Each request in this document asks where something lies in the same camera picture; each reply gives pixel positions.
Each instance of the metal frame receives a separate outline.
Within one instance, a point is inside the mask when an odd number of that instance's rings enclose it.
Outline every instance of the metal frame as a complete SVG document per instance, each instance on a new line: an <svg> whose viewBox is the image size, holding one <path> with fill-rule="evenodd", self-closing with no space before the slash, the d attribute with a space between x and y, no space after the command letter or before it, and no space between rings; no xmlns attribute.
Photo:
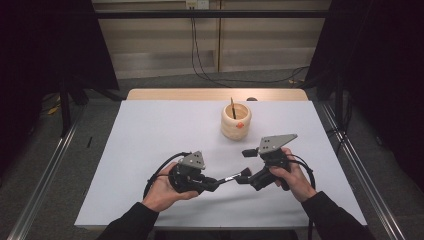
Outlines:
<svg viewBox="0 0 424 240"><path fill-rule="evenodd" d="M269 10L269 11L243 11L243 10L164 10L164 11L106 11L98 10L95 13L72 12L72 13L41 13L53 15L72 15L74 17L89 17L97 19L139 19L139 18L346 18L357 14L353 12L329 12L323 10ZM334 112L327 105L324 105L324 111L333 128L337 129L337 123L334 120ZM60 139L56 151L54 152L50 163L48 164L42 178L40 179L29 202L21 213L15 224L8 240L23 240L31 227L32 222L43 203L44 196L53 181L54 175L60 165L60 162L72 140L76 126L82 116L85 107L81 107L77 113L76 120L67 132L66 136ZM374 209L376 210L381 222L391 239L405 239L393 214L382 199L370 176L361 163L347 136L337 132L339 141L343 144L343 149L347 154L352 167L355 170L362 186L364 187Z"/></svg>
<svg viewBox="0 0 424 240"><path fill-rule="evenodd" d="M322 105L324 112L328 121L330 122L333 129L337 129L337 122L335 120L335 113L331 109L328 103ZM387 206L386 202L381 197L377 187L374 185L370 175L362 164L361 159L355 151L352 143L350 142L347 135L342 131L337 131L336 136L343 146L343 150L346 156L349 159L350 164L352 165L353 170L355 171L356 176L359 179L362 187L365 190L365 193L368 196L374 210L377 212L378 217L380 218L381 223L387 231L391 240L406 239L403 235L393 213L390 208Z"/></svg>

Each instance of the hand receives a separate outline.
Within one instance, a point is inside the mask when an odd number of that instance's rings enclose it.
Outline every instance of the hand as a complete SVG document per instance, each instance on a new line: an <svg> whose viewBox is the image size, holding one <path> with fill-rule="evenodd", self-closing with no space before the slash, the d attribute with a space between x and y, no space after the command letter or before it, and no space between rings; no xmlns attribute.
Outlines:
<svg viewBox="0 0 424 240"><path fill-rule="evenodd" d="M176 164L176 162L173 162L159 172L159 177L156 178L156 181L153 183L152 187L147 193L147 196L141 202L144 204L144 206L155 212L162 212L163 210L168 209L178 200L188 200L199 196L199 193L196 191L177 193L171 186L168 180L168 174L172 167L174 167Z"/></svg>
<svg viewBox="0 0 424 240"><path fill-rule="evenodd" d="M281 150L287 155L287 158L290 160L295 160L288 148L282 147ZM304 202L309 198L313 197L317 192L312 188L311 184L303 175L302 170L300 169L299 164L289 163L291 172L287 172L284 168L280 167L270 167L269 171L277 177L282 177L286 180L287 184L290 186L290 190L293 193L293 196L299 201ZM281 185L281 182L277 180L275 182L277 186Z"/></svg>

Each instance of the black sleeve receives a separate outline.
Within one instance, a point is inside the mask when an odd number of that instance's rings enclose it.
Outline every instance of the black sleeve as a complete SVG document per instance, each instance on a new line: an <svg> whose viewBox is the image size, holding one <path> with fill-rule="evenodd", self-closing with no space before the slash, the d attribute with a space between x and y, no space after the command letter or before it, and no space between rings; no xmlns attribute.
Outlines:
<svg viewBox="0 0 424 240"><path fill-rule="evenodd" d="M121 218L111 222L97 240L146 239L158 216L159 213L138 202Z"/></svg>
<svg viewBox="0 0 424 240"><path fill-rule="evenodd" d="M337 206L324 192L319 192L303 202L302 207L315 223L318 234L323 240L375 239L367 228Z"/></svg>

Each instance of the person's left hand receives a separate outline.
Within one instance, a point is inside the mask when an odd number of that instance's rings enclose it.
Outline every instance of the person's left hand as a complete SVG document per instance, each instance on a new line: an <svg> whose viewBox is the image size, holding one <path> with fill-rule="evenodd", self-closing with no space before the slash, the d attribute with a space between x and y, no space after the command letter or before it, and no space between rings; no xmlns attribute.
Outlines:
<svg viewBox="0 0 424 240"><path fill-rule="evenodd" d="M199 196L197 191L178 193L171 186L168 180L168 174L172 167L174 167L176 164L176 162L172 162L159 172L159 176L156 178L155 182L147 193L147 196L141 202L144 204L144 206L155 212L162 212L163 210L168 209L178 200L188 200Z"/></svg>

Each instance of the wire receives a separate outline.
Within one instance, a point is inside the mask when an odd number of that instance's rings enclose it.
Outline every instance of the wire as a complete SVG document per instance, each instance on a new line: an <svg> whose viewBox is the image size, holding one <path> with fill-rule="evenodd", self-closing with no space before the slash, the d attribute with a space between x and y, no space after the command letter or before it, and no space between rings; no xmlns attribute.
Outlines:
<svg viewBox="0 0 424 240"><path fill-rule="evenodd" d="M152 187L153 183L155 182L156 178L158 177L159 172L169 163L171 162L174 158L183 156L186 157L188 155L190 155L191 153L186 153L186 152L181 152L181 153L177 153L174 156L170 157L168 160L166 160L159 168L158 170L156 170L156 172L150 177L149 180L147 180L147 184L146 187L144 188L144 193L143 193L143 198L145 198L147 196L147 193L149 192L150 188Z"/></svg>
<svg viewBox="0 0 424 240"><path fill-rule="evenodd" d="M284 82L284 81L288 81L292 78L294 78L297 74L301 73L302 71L299 70L303 70L303 69L307 69L309 68L309 66L304 66L304 67L298 67L296 69L294 69L293 71L298 71L295 74L292 74L286 78L283 79L278 79L278 80L272 80L272 81L256 81L256 80L239 80L239 79L226 79L226 78L220 78L220 79L215 79L214 81L226 81L226 82L247 82L247 83L278 83L278 82Z"/></svg>
<svg viewBox="0 0 424 240"><path fill-rule="evenodd" d="M226 87L226 88L231 88L231 86L228 86L226 84L219 83L219 82L245 82L245 83L265 83L265 84L278 83L278 82L284 82L284 81L288 81L290 79L294 79L294 77L296 75L298 75L299 73L301 73L304 69L308 69L309 68L309 66L303 66L303 67L295 68L295 69L293 69L292 74L290 76L288 76L286 78L283 78L283 79L273 80L273 81L255 81L255 80L241 80L241 79L227 79L227 78L212 79L204 71L203 65L202 65L202 61L200 60L199 46L198 46L198 42L197 42L196 20L194 18L191 18L191 34L192 34L191 64L192 64L192 67L193 67L193 70L194 70L195 74L198 77L200 77L200 78L202 78L204 80L213 82L215 84L218 84L218 85L223 86L223 87ZM201 75L201 74L199 74L197 72L196 67L195 67L195 64L194 64L194 52L195 52L195 50L196 50L197 60L199 62L199 66L200 66L200 69L201 69L203 75Z"/></svg>
<svg viewBox="0 0 424 240"><path fill-rule="evenodd" d="M197 70L196 67L194 66L194 49L196 49L196 53L197 53L197 60L199 62L199 66L200 69L202 70L203 75L200 75ZM193 66L193 70L196 73L196 75L204 80L208 80L210 82L213 82L217 85L226 87L226 88L231 88L230 86L227 86L225 84L222 83L218 83L214 80L212 80L207 74L206 72L203 70L203 66L202 66L202 61L200 60L200 55L199 55L199 46L197 44L197 29L196 29L196 20L194 18L191 18L191 65Z"/></svg>
<svg viewBox="0 0 424 240"><path fill-rule="evenodd" d="M296 161L296 160L288 160L288 162L291 163L297 163L299 165L301 165L303 168L305 168L306 172L308 173L309 176L309 181L311 182L311 186L313 189L316 189L316 184L315 184L315 177L314 174L312 173L313 170L308 166L308 164L305 162L305 160L303 160L301 157L294 155L294 154L288 154L287 156L292 156L295 158L300 159L302 162L300 161ZM314 227L314 222L309 219L309 223L308 223L308 240L312 240L312 230Z"/></svg>

